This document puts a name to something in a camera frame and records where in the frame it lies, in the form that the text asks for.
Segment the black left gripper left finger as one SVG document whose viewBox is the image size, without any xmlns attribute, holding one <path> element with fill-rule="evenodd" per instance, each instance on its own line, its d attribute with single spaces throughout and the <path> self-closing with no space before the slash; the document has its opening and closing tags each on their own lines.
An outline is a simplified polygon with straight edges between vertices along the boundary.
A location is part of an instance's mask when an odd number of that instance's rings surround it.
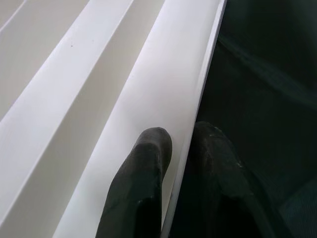
<svg viewBox="0 0 317 238">
<path fill-rule="evenodd" d="M 159 238 L 162 181 L 172 141 L 161 127 L 144 130 L 111 182 L 95 238 Z"/>
</svg>

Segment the white plastic table top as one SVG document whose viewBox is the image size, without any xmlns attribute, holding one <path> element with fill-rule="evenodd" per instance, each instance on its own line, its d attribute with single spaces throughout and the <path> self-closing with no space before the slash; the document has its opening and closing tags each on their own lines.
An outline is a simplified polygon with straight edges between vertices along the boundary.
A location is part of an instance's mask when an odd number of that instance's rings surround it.
<svg viewBox="0 0 317 238">
<path fill-rule="evenodd" d="M 0 119 L 0 238 L 94 238 L 139 135 L 172 141 L 168 238 L 227 0 L 90 0 Z"/>
</svg>

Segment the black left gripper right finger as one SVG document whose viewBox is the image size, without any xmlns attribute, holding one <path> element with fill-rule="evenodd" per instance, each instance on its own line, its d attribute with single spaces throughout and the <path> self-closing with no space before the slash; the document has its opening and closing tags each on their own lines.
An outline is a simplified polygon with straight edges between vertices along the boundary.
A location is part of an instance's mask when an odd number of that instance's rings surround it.
<svg viewBox="0 0 317 238">
<path fill-rule="evenodd" d="M 195 124 L 170 238 L 274 238 L 230 140 Z"/>
</svg>

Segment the black cloth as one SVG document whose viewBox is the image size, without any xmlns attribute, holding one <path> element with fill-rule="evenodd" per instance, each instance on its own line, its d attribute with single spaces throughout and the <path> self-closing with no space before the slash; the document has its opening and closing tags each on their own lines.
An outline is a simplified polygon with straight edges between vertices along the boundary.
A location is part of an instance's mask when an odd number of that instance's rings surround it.
<svg viewBox="0 0 317 238">
<path fill-rule="evenodd" d="M 232 143 L 274 238 L 317 238 L 317 0 L 227 0 L 198 122 Z"/>
</svg>

